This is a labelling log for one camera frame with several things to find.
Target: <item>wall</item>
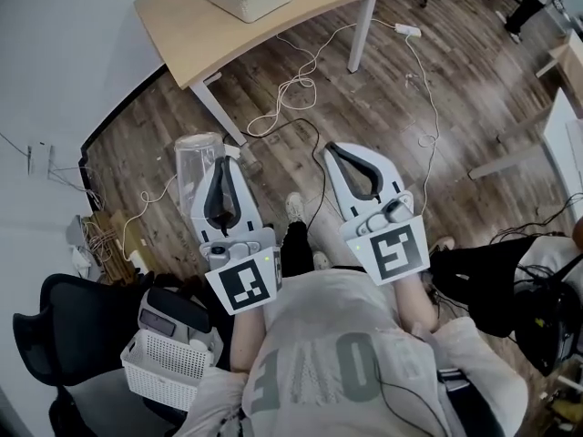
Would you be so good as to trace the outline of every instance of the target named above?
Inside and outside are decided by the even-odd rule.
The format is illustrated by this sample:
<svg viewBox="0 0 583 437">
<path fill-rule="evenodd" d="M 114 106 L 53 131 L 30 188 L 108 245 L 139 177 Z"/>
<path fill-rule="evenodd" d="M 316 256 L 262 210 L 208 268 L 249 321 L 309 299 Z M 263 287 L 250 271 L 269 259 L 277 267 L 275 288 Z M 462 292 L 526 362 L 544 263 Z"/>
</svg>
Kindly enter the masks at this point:
<svg viewBox="0 0 583 437">
<path fill-rule="evenodd" d="M 583 16 L 583 0 L 563 0 L 563 4 L 571 16 Z M 568 22 L 553 5 L 549 5 L 547 11 L 561 28 L 568 29 Z"/>
<path fill-rule="evenodd" d="M 160 66 L 133 1 L 0 0 L 0 132 L 22 149 L 46 141 L 58 166 L 73 167 L 89 134 Z M 79 180 L 75 170 L 67 177 Z M 46 437 L 55 392 L 26 371 L 12 315 L 38 313 L 44 278 L 72 273 L 64 229 L 89 207 L 84 193 L 30 178 L 26 158 L 2 139 L 0 189 L 0 389 Z"/>
</svg>

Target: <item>table leg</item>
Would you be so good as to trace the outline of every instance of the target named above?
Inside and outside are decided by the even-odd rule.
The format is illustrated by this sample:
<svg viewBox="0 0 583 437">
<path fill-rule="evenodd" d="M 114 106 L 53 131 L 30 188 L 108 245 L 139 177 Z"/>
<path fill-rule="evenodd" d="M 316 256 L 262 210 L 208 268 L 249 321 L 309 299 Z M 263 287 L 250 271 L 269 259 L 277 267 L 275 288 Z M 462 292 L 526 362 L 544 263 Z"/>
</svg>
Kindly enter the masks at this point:
<svg viewBox="0 0 583 437">
<path fill-rule="evenodd" d="M 498 142 L 504 142 L 509 137 L 516 136 L 524 131 L 532 129 L 538 123 L 547 119 L 548 114 L 550 113 L 550 109 L 552 107 L 553 106 L 550 105 L 548 107 L 543 108 L 542 110 L 540 110 L 537 114 L 535 114 L 531 118 L 527 118 L 526 120 L 521 121 L 516 126 L 511 127 L 508 131 L 502 133 L 501 135 L 496 136 L 496 139 L 498 140 Z"/>
<path fill-rule="evenodd" d="M 548 62 L 546 65 L 544 65 L 542 68 L 540 68 L 537 73 L 535 74 L 536 77 L 541 77 L 543 76 L 548 70 L 550 70 L 551 68 L 553 68 L 554 66 L 556 66 L 558 63 L 558 60 L 556 58 L 553 58 L 550 62 Z"/>
<path fill-rule="evenodd" d="M 375 2 L 376 0 L 363 0 L 361 2 L 361 11 L 354 31 L 353 48 L 350 51 L 350 59 L 348 60 L 348 71 L 351 73 L 354 73 L 361 63 L 361 56 L 363 56 L 364 43 L 366 42 L 368 28 L 371 25 Z"/>
<path fill-rule="evenodd" d="M 535 155 L 544 154 L 544 149 L 542 145 L 536 144 L 533 147 L 529 147 L 528 149 L 521 150 L 519 152 L 515 152 L 513 154 L 508 154 L 505 157 L 497 158 L 496 160 L 492 160 L 491 162 L 478 167 L 472 168 L 467 175 L 471 179 L 478 179 L 481 177 L 485 177 L 486 175 L 491 175 L 492 173 L 496 173 L 497 171 L 504 170 L 505 168 L 513 167 L 514 165 L 519 164 L 523 160 L 527 158 L 531 158 Z"/>
<path fill-rule="evenodd" d="M 242 146 L 247 142 L 245 136 L 242 135 L 240 130 L 233 123 L 233 120 L 231 120 L 229 115 L 227 115 L 227 112 L 223 110 L 215 96 L 211 94 L 209 88 L 204 84 L 204 81 L 193 84 L 190 86 L 190 89 L 192 89 L 192 92 L 196 94 L 196 96 L 200 99 L 200 102 L 204 104 L 210 113 L 215 118 L 217 118 L 220 125 L 227 130 L 227 132 L 232 136 L 233 139 L 235 139 L 235 142 L 239 146 Z"/>
</svg>

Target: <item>black bag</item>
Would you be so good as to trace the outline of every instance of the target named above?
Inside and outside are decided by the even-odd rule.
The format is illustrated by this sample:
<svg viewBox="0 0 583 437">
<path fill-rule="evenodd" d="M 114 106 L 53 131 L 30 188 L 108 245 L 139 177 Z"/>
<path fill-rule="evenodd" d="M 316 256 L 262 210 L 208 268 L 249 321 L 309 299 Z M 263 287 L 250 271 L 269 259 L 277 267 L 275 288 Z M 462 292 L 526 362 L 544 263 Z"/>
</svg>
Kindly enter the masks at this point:
<svg viewBox="0 0 583 437">
<path fill-rule="evenodd" d="M 548 376 L 577 346 L 582 310 L 578 294 L 563 279 L 583 260 L 583 254 L 547 279 L 515 296 L 515 334 L 518 347 L 543 375 Z"/>
</svg>

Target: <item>black pants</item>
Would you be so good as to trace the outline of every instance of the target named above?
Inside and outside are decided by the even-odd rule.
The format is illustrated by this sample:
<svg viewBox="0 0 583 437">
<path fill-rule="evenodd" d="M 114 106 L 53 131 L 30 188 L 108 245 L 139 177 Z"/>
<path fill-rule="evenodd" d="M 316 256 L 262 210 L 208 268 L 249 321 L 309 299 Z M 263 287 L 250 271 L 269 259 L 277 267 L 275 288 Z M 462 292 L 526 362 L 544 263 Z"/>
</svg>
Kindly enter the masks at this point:
<svg viewBox="0 0 583 437">
<path fill-rule="evenodd" d="M 534 240 L 528 237 L 436 252 L 429 269 L 434 285 L 448 298 L 466 304 L 478 329 L 507 337 L 514 329 L 515 271 Z"/>
<path fill-rule="evenodd" d="M 506 30 L 512 34 L 520 34 L 522 25 L 544 7 L 538 0 L 523 0 L 516 11 L 506 20 Z"/>
<path fill-rule="evenodd" d="M 281 275 L 295 277 L 313 271 L 312 249 L 308 229 L 303 222 L 293 222 L 281 244 Z"/>
</svg>

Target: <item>gray t-shirt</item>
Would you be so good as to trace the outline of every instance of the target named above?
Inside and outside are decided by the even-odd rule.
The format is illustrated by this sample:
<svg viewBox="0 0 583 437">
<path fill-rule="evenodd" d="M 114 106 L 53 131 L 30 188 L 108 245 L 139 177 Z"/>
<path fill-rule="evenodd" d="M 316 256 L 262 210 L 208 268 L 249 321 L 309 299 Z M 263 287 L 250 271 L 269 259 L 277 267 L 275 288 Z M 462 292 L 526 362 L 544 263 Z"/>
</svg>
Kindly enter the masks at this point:
<svg viewBox="0 0 583 437">
<path fill-rule="evenodd" d="M 390 285 L 316 271 L 285 279 L 263 310 L 267 334 L 249 377 L 208 370 L 178 436 L 464 435 L 440 396 L 433 350 L 398 327 Z M 435 338 L 514 435 L 524 381 L 469 318 Z"/>
</svg>

